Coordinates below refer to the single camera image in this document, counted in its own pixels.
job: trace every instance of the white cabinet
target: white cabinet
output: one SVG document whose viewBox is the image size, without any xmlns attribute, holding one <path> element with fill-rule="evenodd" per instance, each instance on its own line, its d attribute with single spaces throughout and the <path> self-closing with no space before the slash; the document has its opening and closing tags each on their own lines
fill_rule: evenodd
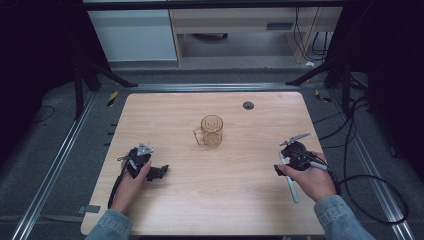
<svg viewBox="0 0 424 240">
<path fill-rule="evenodd" d="M 86 3 L 119 1 L 131 0 L 84 0 Z M 168 10 L 89 11 L 88 14 L 111 66 L 117 62 L 177 60 Z"/>
</svg>

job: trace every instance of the finger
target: finger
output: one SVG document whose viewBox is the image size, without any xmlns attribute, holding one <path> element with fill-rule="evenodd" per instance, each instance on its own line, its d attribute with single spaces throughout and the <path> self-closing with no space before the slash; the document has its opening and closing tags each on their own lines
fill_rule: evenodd
<svg viewBox="0 0 424 240">
<path fill-rule="evenodd" d="M 131 176 L 131 174 L 128 171 L 125 172 L 124 175 L 122 175 L 121 182 L 122 181 L 127 181 L 127 179 L 133 179 L 132 176 Z"/>
<path fill-rule="evenodd" d="M 137 178 L 145 179 L 150 171 L 151 164 L 152 160 L 149 160 L 146 164 L 144 164 L 144 166 L 140 169 L 140 173 L 138 174 Z"/>
<path fill-rule="evenodd" d="M 294 178 L 299 172 L 287 165 L 278 165 L 278 168 L 287 176 Z"/>
<path fill-rule="evenodd" d="M 324 153 L 311 151 L 311 154 L 312 154 L 314 157 L 316 157 L 316 158 L 318 158 L 318 159 L 320 159 L 320 160 L 322 160 L 322 161 L 324 161 L 324 162 L 327 162 L 327 159 L 326 159 L 326 157 L 325 157 Z"/>
</svg>

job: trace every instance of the stand leg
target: stand leg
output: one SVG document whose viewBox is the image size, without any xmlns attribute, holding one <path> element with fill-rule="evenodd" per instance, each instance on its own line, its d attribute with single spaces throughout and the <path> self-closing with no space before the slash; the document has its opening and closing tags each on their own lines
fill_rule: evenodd
<svg viewBox="0 0 424 240">
<path fill-rule="evenodd" d="M 87 66 L 88 68 L 94 70 L 95 72 L 101 73 L 103 75 L 105 75 L 106 77 L 110 78 L 111 80 L 119 83 L 120 85 L 124 86 L 124 87 L 138 87 L 138 84 L 136 83 L 130 83 L 120 77 L 118 77 L 117 75 L 115 75 L 114 73 L 102 68 L 101 66 L 95 64 L 94 62 L 90 61 L 90 60 L 85 60 L 84 61 L 85 66 Z"/>
<path fill-rule="evenodd" d="M 306 82 L 307 80 L 311 79 L 312 77 L 314 77 L 315 75 L 325 72 L 325 71 L 330 71 L 332 68 L 334 68 L 334 65 L 338 64 L 338 62 L 340 61 L 340 59 L 338 57 L 333 57 L 331 58 L 329 61 L 324 62 L 323 64 L 321 64 L 320 66 L 312 69 L 311 71 L 307 72 L 305 75 L 301 76 L 300 78 L 291 81 L 291 82 L 287 82 L 286 85 L 294 85 L 294 86 L 298 86 L 304 82 Z"/>
</svg>

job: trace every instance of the sleeve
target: sleeve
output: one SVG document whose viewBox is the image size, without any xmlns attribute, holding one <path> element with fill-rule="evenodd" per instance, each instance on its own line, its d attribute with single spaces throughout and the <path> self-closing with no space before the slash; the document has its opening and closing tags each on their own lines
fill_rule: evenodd
<svg viewBox="0 0 424 240">
<path fill-rule="evenodd" d="M 132 222 L 128 217 L 113 209 L 108 209 L 85 239 L 127 240 L 131 228 Z"/>
<path fill-rule="evenodd" d="M 334 195 L 319 200 L 314 210 L 328 240 L 374 239 L 356 219 L 352 209 L 341 196 Z"/>
</svg>

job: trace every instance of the hand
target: hand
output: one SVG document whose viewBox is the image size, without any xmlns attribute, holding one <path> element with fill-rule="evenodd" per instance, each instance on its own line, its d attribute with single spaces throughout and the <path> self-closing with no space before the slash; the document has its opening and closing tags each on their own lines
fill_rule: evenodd
<svg viewBox="0 0 424 240">
<path fill-rule="evenodd" d="M 312 152 L 312 155 L 326 161 L 323 153 Z M 310 167 L 305 171 L 297 171 L 287 165 L 279 165 L 278 168 L 296 181 L 306 195 L 315 202 L 321 198 L 337 194 L 333 180 L 326 171 L 315 167 Z"/>
<path fill-rule="evenodd" d="M 126 214 L 128 208 L 134 202 L 138 192 L 141 189 L 144 179 L 150 171 L 151 161 L 149 160 L 141 169 L 140 173 L 136 178 L 132 178 L 130 173 L 127 172 L 122 176 L 121 183 L 115 193 L 115 199 L 113 200 L 110 208 Z"/>
</svg>

